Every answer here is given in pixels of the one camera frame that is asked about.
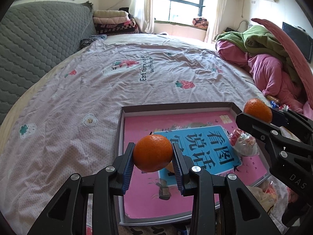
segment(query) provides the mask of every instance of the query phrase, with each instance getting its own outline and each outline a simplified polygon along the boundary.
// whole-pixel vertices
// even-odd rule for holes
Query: green blanket
[[[275,36],[263,26],[252,26],[243,33],[224,33],[217,36],[216,40],[229,41],[251,55],[269,54],[276,57],[283,63],[284,71],[289,74],[292,82],[302,85],[288,53]]]

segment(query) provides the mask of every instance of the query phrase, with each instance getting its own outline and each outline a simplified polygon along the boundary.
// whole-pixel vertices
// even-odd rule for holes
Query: bed sheet
[[[148,34],[96,41],[18,100],[0,128],[0,210],[17,234],[27,234],[72,173],[91,175],[113,162],[121,106],[232,101],[243,108],[264,99],[250,76],[187,41]]]

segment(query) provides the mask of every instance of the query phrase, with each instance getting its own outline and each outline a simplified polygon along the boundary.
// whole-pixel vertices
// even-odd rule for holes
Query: window frame
[[[169,0],[170,2],[179,2],[179,3],[184,3],[184,4],[189,4],[195,7],[199,8],[199,12],[198,12],[198,17],[202,17],[202,11],[203,11],[203,7],[205,7],[203,5],[203,0],[199,0],[199,3],[193,3],[193,2],[188,2],[188,1],[184,1],[184,0]],[[171,15],[171,5],[170,5],[170,10],[168,12],[168,21],[170,22],[170,15]]]

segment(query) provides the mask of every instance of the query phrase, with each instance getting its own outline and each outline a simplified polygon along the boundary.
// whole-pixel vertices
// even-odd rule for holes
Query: window sill
[[[154,22],[155,22],[155,23],[158,23],[158,24],[171,24],[171,25],[173,25],[173,26],[175,26],[175,25],[178,25],[178,26],[187,26],[187,27],[192,27],[192,28],[196,28],[196,29],[199,29],[199,30],[204,30],[204,31],[207,30],[207,29],[199,28],[199,27],[192,26],[192,25],[185,25],[185,24],[176,23],[176,22],[170,22],[170,21],[158,21],[158,20],[155,20]]]

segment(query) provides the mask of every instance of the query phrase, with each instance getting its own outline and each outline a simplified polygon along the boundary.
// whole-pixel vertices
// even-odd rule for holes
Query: beige curtain
[[[205,42],[212,42],[219,33],[219,25],[225,10],[227,0],[204,0],[203,16],[209,20]]]
[[[141,31],[144,33],[153,33],[154,14],[153,14],[154,0],[131,0],[129,6],[129,13],[131,13]]]

